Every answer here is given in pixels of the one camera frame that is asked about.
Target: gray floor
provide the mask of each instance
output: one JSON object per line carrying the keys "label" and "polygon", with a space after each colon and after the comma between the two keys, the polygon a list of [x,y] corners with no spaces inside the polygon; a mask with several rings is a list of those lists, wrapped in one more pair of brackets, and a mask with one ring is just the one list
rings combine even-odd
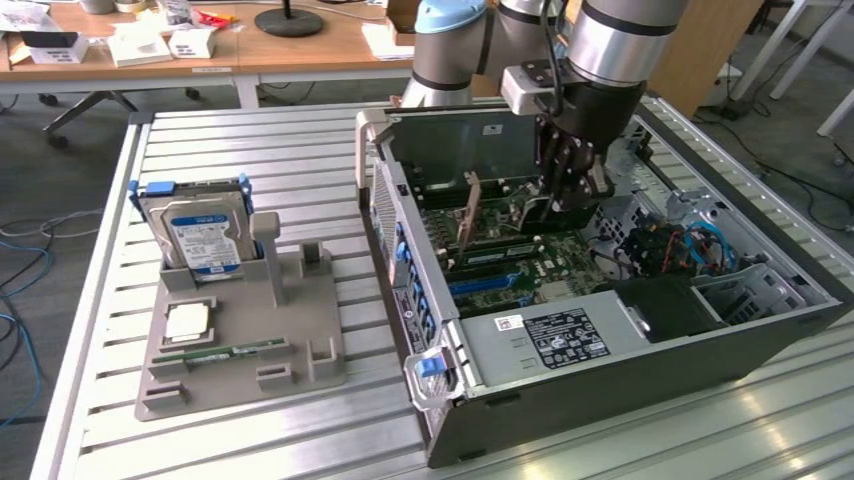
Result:
{"label": "gray floor", "polygon": [[[736,65],[746,67],[766,37],[746,37],[734,56]],[[383,100],[399,94],[405,81],[329,82],[318,84],[303,104]],[[780,102],[768,101],[774,112],[772,118],[756,115],[732,123],[745,142],[764,161],[798,176],[828,185],[840,193],[854,196],[854,179],[845,168],[833,166],[832,143],[818,137],[816,128],[840,100],[854,87],[854,72],[817,58],[789,95]],[[270,90],[293,101],[307,92],[309,84],[295,84],[285,90]],[[139,92],[128,97],[142,109],[152,111],[236,108],[238,99],[230,87],[200,89],[204,99],[194,102],[179,89]],[[68,105],[80,95],[60,95]],[[43,142],[42,126],[59,112],[44,107],[35,96],[20,98],[16,108],[0,116],[0,224],[22,218],[47,219],[76,210],[103,205],[115,159],[124,135],[126,113],[118,105],[106,103],[74,122],[63,134],[72,142],[67,151],[55,151]],[[709,112],[701,113],[714,118]],[[840,127],[854,138],[854,115]],[[738,146],[730,134],[718,126],[705,130],[736,157],[750,163],[750,156]],[[778,175],[768,178],[769,184],[798,207],[806,206],[806,194],[801,188]],[[838,200],[817,195],[816,213],[828,223],[853,223],[846,207]],[[87,228],[95,219],[82,220],[74,228]],[[842,246],[854,251],[854,235],[829,232]],[[39,245],[46,239],[32,238],[19,244]],[[55,265],[47,278],[27,292],[12,298],[26,319],[36,343],[48,385],[30,416],[44,415],[51,398],[51,381],[59,372],[64,344],[74,320],[79,292],[86,277],[95,238],[58,240],[54,245]],[[28,261],[28,255],[3,251],[0,278],[7,278]],[[0,345],[0,358],[6,358],[8,344]],[[0,373],[0,417],[10,415],[27,402],[32,393],[34,375],[22,355],[11,368]],[[42,431],[40,424],[16,425],[0,431],[0,478],[27,478],[35,448]]]}

